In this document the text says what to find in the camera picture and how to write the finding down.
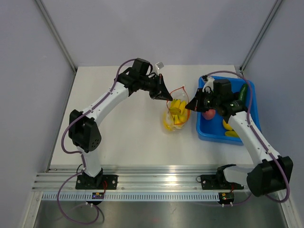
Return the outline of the clear zip top bag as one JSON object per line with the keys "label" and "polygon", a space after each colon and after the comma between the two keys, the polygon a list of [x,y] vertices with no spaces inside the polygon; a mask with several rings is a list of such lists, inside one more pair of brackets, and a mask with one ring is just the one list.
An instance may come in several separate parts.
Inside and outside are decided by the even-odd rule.
{"label": "clear zip top bag", "polygon": [[162,116],[162,123],[167,131],[176,131],[184,127],[190,117],[190,110],[186,109],[189,96],[185,85],[170,92],[172,101],[167,101],[166,109]]}

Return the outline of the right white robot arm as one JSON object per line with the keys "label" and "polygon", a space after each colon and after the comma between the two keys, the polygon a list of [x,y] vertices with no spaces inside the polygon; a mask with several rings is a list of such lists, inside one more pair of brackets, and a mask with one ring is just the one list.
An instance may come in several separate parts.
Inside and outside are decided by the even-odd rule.
{"label": "right white robot arm", "polygon": [[216,110],[239,136],[254,164],[252,169],[235,164],[219,167],[215,177],[216,184],[220,188],[227,188],[231,183],[243,185],[256,197],[285,190],[286,196],[281,201],[287,201],[293,169],[291,158],[281,156],[268,143],[251,117],[250,106],[245,105],[232,92],[228,79],[204,76],[203,80],[205,85],[197,89],[186,109],[200,113]]}

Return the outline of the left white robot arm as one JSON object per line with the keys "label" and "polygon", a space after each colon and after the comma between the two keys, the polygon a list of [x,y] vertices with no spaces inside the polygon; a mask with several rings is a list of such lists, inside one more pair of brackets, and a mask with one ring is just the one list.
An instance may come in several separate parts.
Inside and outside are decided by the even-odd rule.
{"label": "left white robot arm", "polygon": [[69,125],[64,135],[72,140],[83,165],[76,174],[77,190],[117,188],[118,177],[104,175],[97,148],[102,141],[99,125],[119,103],[139,90],[147,91],[154,100],[173,100],[160,73],[164,67],[162,62],[154,66],[141,58],[131,59],[130,62],[131,67],[124,71],[117,70],[114,83],[105,94],[82,111],[73,110],[69,115]]}

